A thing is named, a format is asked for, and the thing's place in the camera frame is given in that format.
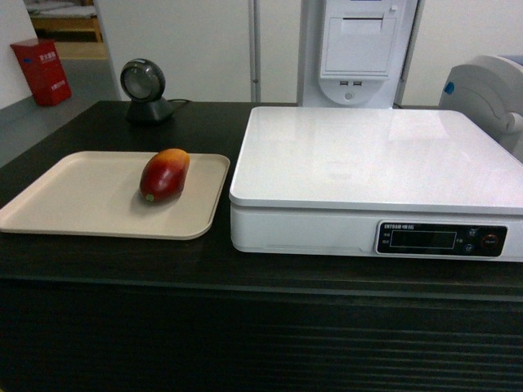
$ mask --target white printer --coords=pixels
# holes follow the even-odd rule
[[[297,102],[389,109],[418,0],[303,0]]]
[[[477,56],[451,69],[440,109],[469,117],[523,161],[523,56]]]

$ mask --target white wall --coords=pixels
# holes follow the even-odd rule
[[[36,38],[23,0],[0,1],[0,109],[31,96],[15,53],[14,42]]]
[[[523,54],[523,1],[425,0],[402,105],[437,106],[453,66]]]
[[[259,0],[261,101],[296,102],[301,0]]]
[[[245,0],[96,0],[120,95],[126,62],[143,57],[166,77],[166,99],[250,101]]]
[[[296,102],[301,0],[258,2],[261,100]],[[125,62],[144,56],[166,74],[167,98],[251,100],[248,0],[96,4],[118,88]],[[523,0],[422,5],[402,105],[437,106],[450,69],[475,55],[523,54]]]

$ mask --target black counter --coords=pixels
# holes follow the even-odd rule
[[[228,191],[254,104],[156,127],[99,102],[0,169],[0,207],[68,154],[222,154],[190,241],[0,234],[0,388],[523,390],[523,264],[243,253]]]

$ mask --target red fire extinguisher box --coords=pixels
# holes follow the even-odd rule
[[[54,106],[71,96],[54,40],[34,38],[11,47],[37,104]]]

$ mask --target mango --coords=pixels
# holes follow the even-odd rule
[[[140,193],[149,202],[160,202],[181,194],[186,183],[190,157],[183,149],[165,149],[145,165]]]

